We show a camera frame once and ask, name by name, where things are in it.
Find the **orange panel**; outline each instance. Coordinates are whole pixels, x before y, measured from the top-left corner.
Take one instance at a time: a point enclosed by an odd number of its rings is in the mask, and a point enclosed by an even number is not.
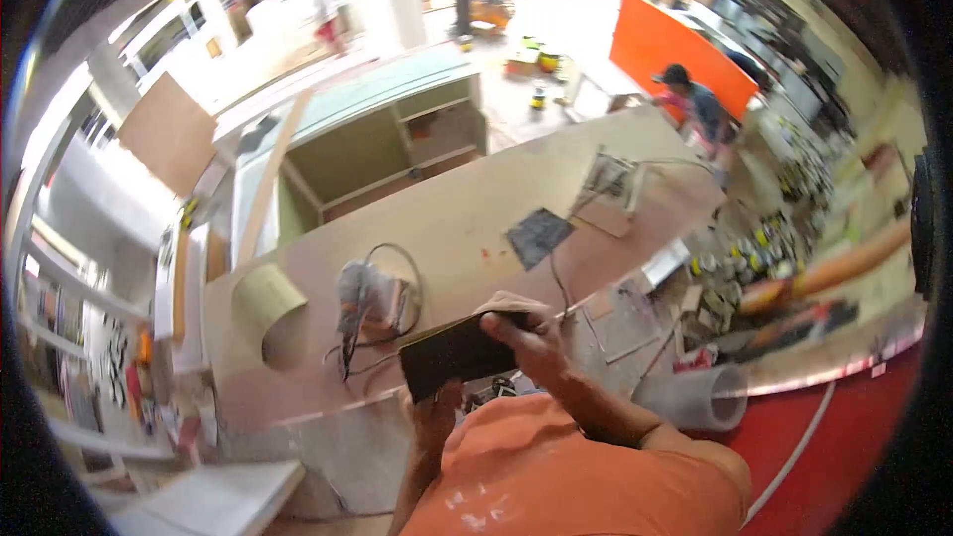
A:
[[[755,81],[711,42],[645,0],[622,0],[609,60],[652,95],[665,89],[652,76],[680,63],[738,120],[757,91]]]

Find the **orange pipe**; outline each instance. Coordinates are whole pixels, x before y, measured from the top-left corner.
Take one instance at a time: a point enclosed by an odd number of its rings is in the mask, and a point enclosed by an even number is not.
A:
[[[910,241],[910,218],[894,221],[873,239],[821,262],[787,280],[759,281],[745,289],[738,313],[750,315],[798,298],[816,294],[842,281],[864,275]]]

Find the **paint bucket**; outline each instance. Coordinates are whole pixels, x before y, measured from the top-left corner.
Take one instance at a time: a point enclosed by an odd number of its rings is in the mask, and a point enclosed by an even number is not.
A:
[[[745,387],[745,374],[735,364],[722,364],[647,377],[636,387],[632,402],[677,428],[726,431],[738,426],[745,415],[748,396],[737,395],[744,393]]]
[[[540,70],[543,73],[552,73],[559,66],[559,55],[542,51],[539,60]]]

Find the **cap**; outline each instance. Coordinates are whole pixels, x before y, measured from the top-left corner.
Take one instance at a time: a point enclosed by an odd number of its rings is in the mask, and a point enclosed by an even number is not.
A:
[[[685,70],[685,67],[674,64],[666,66],[665,72],[661,75],[653,75],[652,80],[656,83],[665,83],[666,85],[687,85],[692,79],[688,77],[688,71]]]

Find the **red floor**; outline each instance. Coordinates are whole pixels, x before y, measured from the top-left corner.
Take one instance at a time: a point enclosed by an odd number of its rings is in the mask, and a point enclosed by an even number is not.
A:
[[[888,361],[886,373],[877,378],[864,371],[840,380],[801,458],[742,533],[823,533],[880,458],[903,413],[919,364],[917,345]],[[752,501],[787,461],[826,387],[749,400],[739,427],[719,439],[748,462],[754,486]]]

